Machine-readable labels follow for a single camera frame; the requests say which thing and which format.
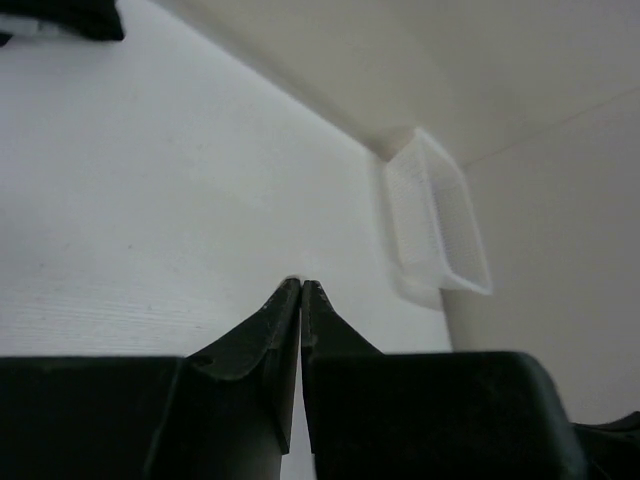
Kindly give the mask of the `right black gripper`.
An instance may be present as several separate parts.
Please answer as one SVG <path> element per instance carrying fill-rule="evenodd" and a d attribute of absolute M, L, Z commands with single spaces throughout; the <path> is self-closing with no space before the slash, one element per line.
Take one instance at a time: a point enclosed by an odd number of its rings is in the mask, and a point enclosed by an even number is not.
<path fill-rule="evenodd" d="M 639 480 L 639 412 L 606 424 L 573 424 L 588 463 L 588 479 Z"/>

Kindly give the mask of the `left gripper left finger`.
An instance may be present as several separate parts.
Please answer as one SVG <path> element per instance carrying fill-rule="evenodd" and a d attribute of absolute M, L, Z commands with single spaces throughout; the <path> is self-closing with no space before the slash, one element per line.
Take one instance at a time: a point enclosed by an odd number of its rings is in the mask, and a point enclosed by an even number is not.
<path fill-rule="evenodd" d="M 276 479 L 291 439 L 300 283 L 186 357 L 5 357 L 5 479 Z"/>

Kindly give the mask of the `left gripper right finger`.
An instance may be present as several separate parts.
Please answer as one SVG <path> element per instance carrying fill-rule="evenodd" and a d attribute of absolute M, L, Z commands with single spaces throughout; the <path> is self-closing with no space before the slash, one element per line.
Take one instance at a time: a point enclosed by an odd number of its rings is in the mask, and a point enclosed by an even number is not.
<path fill-rule="evenodd" d="M 385 354 L 304 284 L 301 360 L 320 479 L 584 479 L 555 386 L 519 352 Z"/>

